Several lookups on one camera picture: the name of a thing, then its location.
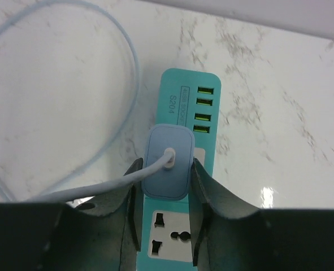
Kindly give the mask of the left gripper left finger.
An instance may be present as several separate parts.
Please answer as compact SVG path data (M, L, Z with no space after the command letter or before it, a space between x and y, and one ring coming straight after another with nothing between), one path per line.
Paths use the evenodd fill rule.
M0 203L0 270L135 270L142 209L139 183L75 208Z

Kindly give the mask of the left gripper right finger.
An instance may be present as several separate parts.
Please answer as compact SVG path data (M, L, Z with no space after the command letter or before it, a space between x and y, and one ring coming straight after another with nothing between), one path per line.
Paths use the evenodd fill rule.
M334 209L261 209L195 160L192 263L198 270L334 270Z

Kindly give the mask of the light blue plug adapter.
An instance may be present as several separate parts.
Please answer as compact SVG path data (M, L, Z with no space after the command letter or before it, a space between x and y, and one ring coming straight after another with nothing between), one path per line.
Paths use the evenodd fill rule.
M194 135L184 126L158 124L149 132L144 168L151 174L142 180L150 198L178 201L186 197L194 156Z

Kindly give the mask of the teal power strip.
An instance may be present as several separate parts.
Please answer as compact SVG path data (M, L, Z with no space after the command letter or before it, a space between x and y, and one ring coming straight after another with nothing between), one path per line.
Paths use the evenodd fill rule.
M212 73L170 68L161 77L156 124L144 164L173 160L142 181L144 210L137 270L193 270L188 191L192 162L214 169L222 84Z

